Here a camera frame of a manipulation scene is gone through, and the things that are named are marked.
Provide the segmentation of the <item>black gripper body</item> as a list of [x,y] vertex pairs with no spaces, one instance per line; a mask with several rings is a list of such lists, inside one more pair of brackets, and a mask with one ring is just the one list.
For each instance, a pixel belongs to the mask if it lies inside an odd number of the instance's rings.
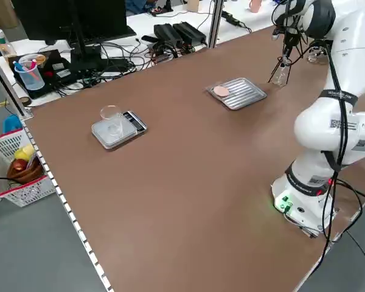
[[284,51],[292,51],[293,47],[296,46],[296,34],[286,32],[284,35]]

